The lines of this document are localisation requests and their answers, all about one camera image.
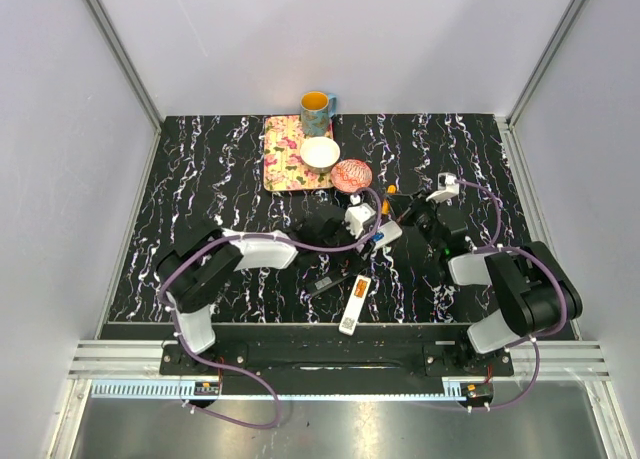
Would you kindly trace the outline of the white remote control with batteries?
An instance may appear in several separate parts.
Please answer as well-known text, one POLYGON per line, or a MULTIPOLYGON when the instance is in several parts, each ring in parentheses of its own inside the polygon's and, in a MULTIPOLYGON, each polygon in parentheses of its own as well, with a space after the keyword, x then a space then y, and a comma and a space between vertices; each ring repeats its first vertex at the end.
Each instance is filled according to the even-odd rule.
POLYGON ((390 245, 403 234, 401 227, 394 221, 389 221, 382 225, 372 237, 374 243, 373 250, 377 251, 390 245))

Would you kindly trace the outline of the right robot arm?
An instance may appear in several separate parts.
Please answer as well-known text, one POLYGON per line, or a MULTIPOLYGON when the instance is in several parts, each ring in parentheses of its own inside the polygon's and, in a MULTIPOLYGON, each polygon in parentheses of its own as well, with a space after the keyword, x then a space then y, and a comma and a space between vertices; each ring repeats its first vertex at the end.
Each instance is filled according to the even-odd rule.
POLYGON ((426 241, 435 279, 456 286, 490 286, 498 310, 471 324, 454 354, 468 375, 486 368, 491 354, 537 334, 554 334, 583 312, 580 294, 547 245, 493 246, 472 250, 464 214, 422 191, 393 194, 388 203, 402 226, 426 241))

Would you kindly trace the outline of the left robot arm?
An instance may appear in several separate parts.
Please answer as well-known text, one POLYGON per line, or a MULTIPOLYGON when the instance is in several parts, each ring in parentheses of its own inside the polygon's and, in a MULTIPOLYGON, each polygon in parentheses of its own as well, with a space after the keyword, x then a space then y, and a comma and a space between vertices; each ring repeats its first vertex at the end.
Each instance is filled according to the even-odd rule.
POLYGON ((168 307, 177 333, 186 344, 182 363, 195 374, 213 369, 217 352, 211 325, 211 305, 222 286, 236 272, 252 269, 285 270, 311 253, 359 253, 379 219, 362 203, 343 210, 323 206, 292 229, 267 233, 226 228, 205 231, 191 244, 175 247, 158 264, 159 300, 168 307))

